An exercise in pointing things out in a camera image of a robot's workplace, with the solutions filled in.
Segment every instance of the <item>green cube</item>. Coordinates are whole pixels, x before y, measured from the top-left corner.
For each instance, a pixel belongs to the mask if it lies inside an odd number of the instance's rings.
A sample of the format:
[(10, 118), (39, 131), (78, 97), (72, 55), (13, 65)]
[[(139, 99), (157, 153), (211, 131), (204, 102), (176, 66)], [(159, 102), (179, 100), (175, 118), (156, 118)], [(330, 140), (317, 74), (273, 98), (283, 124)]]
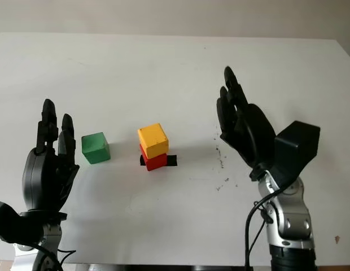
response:
[(90, 164), (100, 163), (111, 158), (110, 147), (108, 146), (106, 138), (102, 132), (85, 135), (81, 140), (82, 153)]

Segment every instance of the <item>floor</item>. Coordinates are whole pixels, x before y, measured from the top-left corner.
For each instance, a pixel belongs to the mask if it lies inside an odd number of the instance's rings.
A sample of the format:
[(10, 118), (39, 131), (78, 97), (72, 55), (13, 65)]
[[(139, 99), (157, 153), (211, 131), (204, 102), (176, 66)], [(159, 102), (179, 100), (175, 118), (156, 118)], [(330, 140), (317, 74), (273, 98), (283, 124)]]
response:
[[(0, 261), (0, 271), (10, 271), (12, 261)], [(87, 271), (88, 264), (64, 264), (64, 271)], [(269, 267), (257, 267), (254, 271), (270, 271)], [(322, 266), (319, 271), (350, 271), (350, 266)]]

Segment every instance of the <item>red cube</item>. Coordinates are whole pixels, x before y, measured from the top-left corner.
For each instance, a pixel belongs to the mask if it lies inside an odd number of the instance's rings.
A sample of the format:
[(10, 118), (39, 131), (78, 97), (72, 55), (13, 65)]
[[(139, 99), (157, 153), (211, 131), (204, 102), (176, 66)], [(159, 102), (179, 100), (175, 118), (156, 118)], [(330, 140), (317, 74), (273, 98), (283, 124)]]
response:
[(152, 171), (156, 168), (161, 168), (168, 163), (168, 156), (166, 154), (161, 154), (157, 157), (148, 159), (146, 157), (145, 152), (143, 151), (141, 144), (140, 144), (140, 150), (141, 150), (142, 157), (143, 157), (143, 160), (145, 161), (146, 168), (148, 171)]

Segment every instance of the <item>white wall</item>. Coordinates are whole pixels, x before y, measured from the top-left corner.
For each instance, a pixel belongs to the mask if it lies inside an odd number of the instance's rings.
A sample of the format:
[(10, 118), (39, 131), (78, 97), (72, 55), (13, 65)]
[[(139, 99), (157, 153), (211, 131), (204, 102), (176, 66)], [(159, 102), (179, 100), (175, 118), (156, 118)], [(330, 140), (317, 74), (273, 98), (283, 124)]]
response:
[(0, 32), (337, 39), (350, 0), (0, 0)]

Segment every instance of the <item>yellow cube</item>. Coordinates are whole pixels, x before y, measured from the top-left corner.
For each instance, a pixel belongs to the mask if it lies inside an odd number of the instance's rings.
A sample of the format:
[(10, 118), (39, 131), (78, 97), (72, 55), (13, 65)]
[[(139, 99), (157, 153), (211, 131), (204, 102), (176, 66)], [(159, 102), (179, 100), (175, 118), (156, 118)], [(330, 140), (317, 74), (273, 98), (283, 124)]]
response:
[(148, 159), (152, 159), (169, 151), (169, 140), (160, 123), (137, 130), (140, 144)]

